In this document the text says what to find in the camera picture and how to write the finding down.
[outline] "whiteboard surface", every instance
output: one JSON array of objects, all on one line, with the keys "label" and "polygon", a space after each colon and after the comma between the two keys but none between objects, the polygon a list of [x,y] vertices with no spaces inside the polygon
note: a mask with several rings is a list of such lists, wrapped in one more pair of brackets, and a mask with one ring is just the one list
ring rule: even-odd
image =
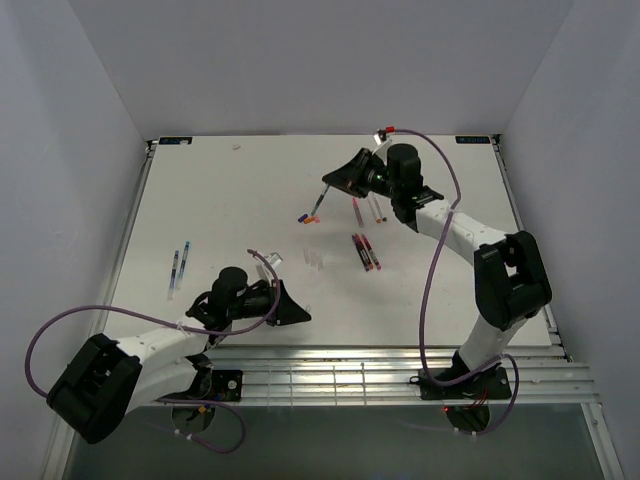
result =
[{"label": "whiteboard surface", "polygon": [[[506,190],[491,145],[458,145],[453,136],[436,136],[450,157],[462,188],[460,209],[494,228],[516,231]],[[453,199],[442,159],[418,138],[422,174],[431,188]],[[194,137],[191,145],[158,146],[133,228],[113,305],[173,320],[217,278],[220,269],[245,269],[257,279],[247,248],[278,252],[277,273],[291,297],[309,306],[308,323],[229,337],[225,345],[415,346],[418,313],[436,241],[400,224],[388,200],[389,218],[376,224],[360,201],[365,231],[383,266],[365,272],[351,241],[358,230],[351,198],[331,189],[318,212],[320,223],[296,219],[309,212],[322,190],[321,177],[350,160],[361,147],[374,148],[371,136]],[[168,300],[175,250],[191,242],[180,291]],[[303,251],[323,258],[324,268],[307,265]],[[453,252],[440,257],[427,311],[430,346],[458,346],[476,320],[473,270]],[[234,322],[238,329],[255,322]],[[154,328],[110,314],[111,338]],[[514,346],[550,345],[545,319],[531,319]]]}]

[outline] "wall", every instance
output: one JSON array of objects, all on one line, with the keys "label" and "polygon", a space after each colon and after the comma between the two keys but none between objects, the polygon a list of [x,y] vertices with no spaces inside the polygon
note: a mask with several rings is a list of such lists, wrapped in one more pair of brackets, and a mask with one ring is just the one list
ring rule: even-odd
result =
[{"label": "wall", "polygon": [[638,59],[638,2],[577,2],[503,136],[562,339],[591,364],[628,478],[640,478]]},{"label": "wall", "polygon": [[[66,0],[0,0],[0,477],[38,478],[54,414],[22,363],[36,329],[98,299],[144,143]],[[45,389],[87,333],[58,324]]]},{"label": "wall", "polygon": [[70,3],[151,139],[501,132],[572,2]]}]

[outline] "purple cable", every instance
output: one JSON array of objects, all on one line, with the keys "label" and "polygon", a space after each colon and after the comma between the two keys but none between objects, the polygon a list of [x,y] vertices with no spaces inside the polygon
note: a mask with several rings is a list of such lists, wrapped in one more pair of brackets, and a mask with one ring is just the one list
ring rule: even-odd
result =
[{"label": "purple cable", "polygon": [[62,313],[59,313],[58,315],[53,317],[51,320],[46,322],[42,327],[38,329],[38,331],[35,333],[35,335],[31,339],[31,342],[29,342],[29,346],[27,347],[27,353],[24,359],[24,374],[27,377],[27,383],[29,384],[29,386],[34,392],[36,392],[38,395],[40,395],[43,398],[47,398],[47,392],[45,392],[42,388],[40,388],[38,384],[36,384],[36,381],[33,378],[33,373],[31,371],[31,357],[33,356],[33,350],[35,349],[35,346],[38,343],[38,340],[40,340],[40,337],[42,336],[42,334],[51,325],[62,320],[65,317],[68,317],[69,315],[72,315],[78,312],[84,312],[87,310],[106,310],[108,312],[116,312],[116,313],[121,313],[123,315],[129,315],[130,317],[139,318],[147,322],[155,323],[157,325],[162,325],[163,327],[173,328],[174,330],[181,329],[181,330],[184,330],[185,332],[200,333],[202,335],[215,335],[215,336],[227,337],[231,335],[240,335],[242,333],[247,333],[247,332],[250,332],[251,330],[255,330],[264,322],[266,322],[271,317],[271,315],[273,315],[274,312],[276,311],[276,308],[278,307],[278,303],[280,303],[280,281],[278,279],[278,276],[276,275],[275,270],[269,264],[266,258],[264,258],[255,250],[247,250],[247,252],[251,254],[254,258],[257,258],[262,263],[264,263],[264,266],[267,268],[267,270],[269,270],[269,272],[273,276],[273,281],[275,282],[275,286],[276,286],[276,298],[273,302],[273,305],[271,306],[269,311],[266,313],[266,315],[262,317],[260,320],[258,320],[256,323],[254,323],[253,325],[247,328],[243,328],[241,330],[237,330],[235,332],[210,332],[209,330],[205,330],[203,328],[178,326],[175,323],[167,322],[166,320],[161,320],[159,318],[151,317],[149,315],[144,315],[142,313],[134,312],[126,308],[112,307],[110,305],[83,305],[81,307],[71,308]]},{"label": "purple cable", "polygon": [[151,427],[153,427],[153,428],[155,428],[157,430],[162,430],[162,431],[165,431],[165,432],[170,432],[170,433],[174,433],[174,434],[177,434],[177,435],[182,435],[185,438],[187,438],[187,440],[192,440],[192,441],[202,445],[206,449],[211,450],[212,452],[220,453],[220,454],[223,454],[223,455],[235,452],[238,448],[240,448],[242,446],[242,444],[244,443],[244,441],[247,438],[247,423],[246,423],[244,417],[242,416],[242,413],[240,413],[240,410],[238,410],[237,408],[232,407],[231,405],[227,405],[226,403],[222,403],[222,402],[209,402],[209,401],[204,401],[204,400],[173,400],[173,399],[170,399],[170,398],[159,398],[157,401],[158,402],[166,402],[166,403],[175,403],[175,404],[181,404],[181,405],[208,405],[208,406],[224,408],[225,410],[230,411],[240,421],[240,428],[242,429],[242,432],[240,433],[240,439],[233,446],[225,448],[225,447],[219,447],[217,445],[209,443],[208,441],[206,441],[205,439],[203,439],[201,437],[198,437],[197,435],[189,434],[189,432],[183,432],[179,428],[171,429],[171,428],[168,428],[168,427],[163,427],[161,425],[157,425],[157,424],[152,423],[152,422],[145,422],[147,425],[149,425],[149,426],[151,426]]},{"label": "purple cable", "polygon": [[442,227],[442,233],[440,234],[440,238],[438,239],[438,245],[436,246],[436,251],[433,254],[433,258],[431,259],[431,265],[429,265],[429,272],[427,274],[427,281],[425,283],[424,286],[424,293],[422,295],[422,305],[420,307],[420,327],[419,327],[419,347],[420,347],[420,360],[422,362],[422,368],[424,369],[424,373],[427,377],[427,379],[429,380],[429,383],[436,385],[438,387],[452,387],[454,385],[458,385],[460,383],[463,383],[467,380],[469,380],[470,378],[473,378],[475,375],[477,375],[480,372],[483,372],[484,370],[486,370],[487,368],[493,367],[494,365],[500,363],[500,361],[503,358],[507,358],[508,360],[511,361],[512,365],[513,365],[513,369],[515,372],[515,386],[513,387],[513,395],[511,396],[511,401],[509,402],[509,405],[507,406],[507,409],[505,410],[504,414],[502,415],[502,417],[500,417],[495,423],[494,425],[492,425],[491,427],[488,427],[487,429],[483,430],[482,434],[486,434],[489,432],[494,431],[498,426],[500,426],[507,418],[507,416],[511,413],[511,410],[513,410],[513,406],[515,404],[516,401],[516,397],[518,395],[518,389],[519,389],[519,384],[520,384],[520,374],[518,372],[518,366],[516,365],[516,361],[515,359],[509,355],[509,354],[501,354],[501,355],[495,355],[494,357],[490,358],[489,360],[487,360],[485,363],[483,363],[482,365],[480,365],[479,367],[471,370],[469,373],[465,373],[464,375],[455,378],[453,380],[448,380],[448,381],[440,381],[437,380],[432,374],[431,371],[429,370],[429,366],[427,365],[427,356],[426,356],[426,342],[425,342],[425,337],[424,337],[424,327],[426,324],[426,313],[427,313],[427,304],[429,302],[429,293],[431,292],[431,286],[433,285],[433,277],[435,276],[436,273],[436,266],[438,264],[438,260],[440,259],[440,254],[442,253],[442,249],[444,248],[444,244],[445,241],[447,239],[447,233],[449,233],[449,227],[451,226],[451,222],[453,221],[453,211],[455,210],[455,208],[458,206],[458,204],[460,203],[460,201],[462,200],[462,192],[460,190],[460,183],[458,182],[458,177],[456,176],[455,171],[453,170],[453,165],[451,165],[451,162],[449,161],[449,158],[447,157],[447,155],[442,151],[442,149],[433,141],[431,140],[429,137],[427,137],[426,135],[423,135],[420,132],[416,132],[415,130],[409,130],[409,129],[400,129],[400,128],[396,128],[395,129],[395,133],[405,133],[405,134],[409,134],[409,135],[415,135],[417,137],[422,138],[423,140],[427,141],[442,157],[442,159],[444,160],[444,163],[447,165],[447,168],[449,169],[449,173],[451,174],[451,179],[453,180],[453,184],[455,186],[456,189],[456,199],[454,200],[454,202],[451,204],[451,209],[449,211],[449,214],[447,215],[447,219],[444,223],[444,226]]}]

